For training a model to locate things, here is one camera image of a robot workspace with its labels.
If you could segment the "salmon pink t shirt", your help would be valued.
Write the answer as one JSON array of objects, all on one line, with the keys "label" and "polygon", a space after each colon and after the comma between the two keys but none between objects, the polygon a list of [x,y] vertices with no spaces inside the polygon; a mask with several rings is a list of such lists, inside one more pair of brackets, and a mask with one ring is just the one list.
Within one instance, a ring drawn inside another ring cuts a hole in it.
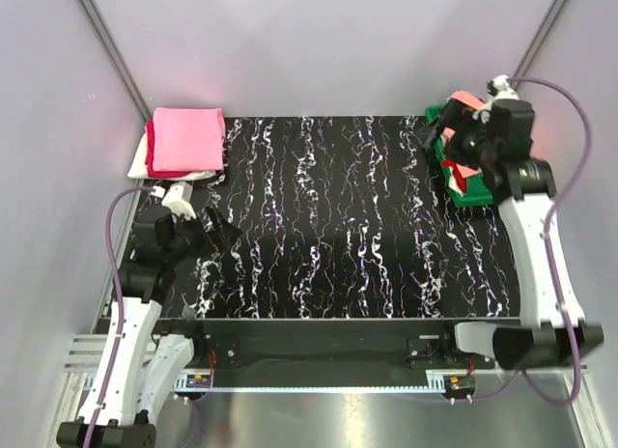
[{"label": "salmon pink t shirt", "polygon": [[481,173],[464,158],[464,140],[471,139],[480,129],[480,122],[473,114],[484,102],[466,91],[456,91],[447,100],[439,114],[438,132],[445,158],[453,163],[457,173],[467,180]]}]

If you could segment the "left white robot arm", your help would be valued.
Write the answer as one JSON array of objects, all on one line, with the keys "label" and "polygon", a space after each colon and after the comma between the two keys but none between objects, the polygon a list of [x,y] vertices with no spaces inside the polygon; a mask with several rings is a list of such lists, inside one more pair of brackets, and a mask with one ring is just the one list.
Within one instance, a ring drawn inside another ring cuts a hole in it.
[{"label": "left white robot arm", "polygon": [[195,319],[172,322],[154,356],[146,356],[155,324],[187,259],[216,258],[241,229],[208,207],[207,228],[197,216],[151,207],[132,224],[128,252],[116,265],[110,325],[90,393],[76,418],[60,424],[61,447],[152,447],[156,420],[183,368],[212,357],[204,327]]}]

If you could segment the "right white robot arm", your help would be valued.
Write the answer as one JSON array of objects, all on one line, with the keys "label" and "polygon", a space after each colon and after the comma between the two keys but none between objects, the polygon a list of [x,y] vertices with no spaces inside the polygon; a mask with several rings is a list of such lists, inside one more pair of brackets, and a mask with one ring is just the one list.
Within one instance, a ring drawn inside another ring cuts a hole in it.
[{"label": "right white robot arm", "polygon": [[508,95],[483,102],[453,93],[422,128],[458,207],[496,205],[511,244],[520,323],[459,322],[438,343],[441,361],[460,367],[472,354],[505,370],[578,367],[604,341],[573,291],[557,225],[549,164],[532,156],[532,105]]}]

